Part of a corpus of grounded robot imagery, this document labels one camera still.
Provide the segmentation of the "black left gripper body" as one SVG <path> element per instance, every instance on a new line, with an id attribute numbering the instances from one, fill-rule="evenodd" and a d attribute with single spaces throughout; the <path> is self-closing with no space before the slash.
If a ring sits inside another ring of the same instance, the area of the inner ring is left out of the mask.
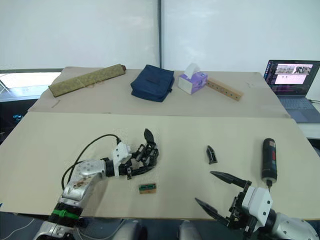
<path id="1" fill-rule="evenodd" d="M 118 172 L 120 176 L 126 176 L 128 180 L 132 179 L 134 176 L 139 176 L 144 174 L 143 166 L 140 167 L 139 157 L 141 156 L 144 146 L 140 146 L 136 152 L 134 152 L 131 157 L 121 163 L 118 167 Z"/>

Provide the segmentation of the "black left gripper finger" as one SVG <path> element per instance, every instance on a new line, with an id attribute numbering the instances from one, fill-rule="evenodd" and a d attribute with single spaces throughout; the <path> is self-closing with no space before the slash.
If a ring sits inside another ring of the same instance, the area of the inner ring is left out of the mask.
<path id="1" fill-rule="evenodd" d="M 154 159 L 151 159 L 147 162 L 134 160 L 132 162 L 131 175 L 138 176 L 138 175 L 145 174 L 145 173 L 151 171 L 153 168 L 155 168 L 157 163 L 158 163 L 158 161 L 154 160 Z"/>
<path id="2" fill-rule="evenodd" d="M 154 140 L 154 136 L 152 134 L 152 132 L 149 130 L 149 129 L 145 129 L 144 130 L 144 139 L 146 140 L 146 143 L 149 144 L 149 145 L 155 145 L 155 140 Z"/>

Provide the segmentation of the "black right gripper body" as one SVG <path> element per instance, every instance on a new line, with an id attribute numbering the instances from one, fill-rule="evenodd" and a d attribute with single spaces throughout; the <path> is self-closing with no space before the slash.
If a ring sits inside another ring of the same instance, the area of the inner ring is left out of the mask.
<path id="1" fill-rule="evenodd" d="M 243 229 L 244 237 L 251 237 L 256 225 L 256 218 L 245 211 L 242 207 L 245 195 L 251 186 L 251 181 L 246 181 L 241 191 L 233 200 L 229 208 L 230 216 L 228 217 L 228 227 L 233 230 Z"/>

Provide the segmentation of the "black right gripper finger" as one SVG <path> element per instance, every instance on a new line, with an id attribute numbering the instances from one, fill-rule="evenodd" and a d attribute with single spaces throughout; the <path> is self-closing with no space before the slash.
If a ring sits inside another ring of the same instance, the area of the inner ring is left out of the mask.
<path id="1" fill-rule="evenodd" d="M 215 219 L 216 221 L 220 222 L 221 224 L 228 224 L 229 221 L 227 218 L 223 217 L 222 215 L 220 215 L 218 213 L 218 211 L 212 207 L 211 205 L 209 205 L 208 203 L 198 199 L 198 198 L 194 198 L 195 201 L 200 205 L 200 207 L 213 219 Z"/>
<path id="2" fill-rule="evenodd" d="M 214 175 L 215 177 L 217 177 L 218 179 L 224 181 L 225 183 L 228 184 L 234 184 L 240 188 L 245 188 L 247 181 L 240 179 L 234 175 L 231 175 L 229 173 L 225 173 L 225 172 L 220 172 L 220 171 L 210 171 L 210 173 L 212 175 Z"/>

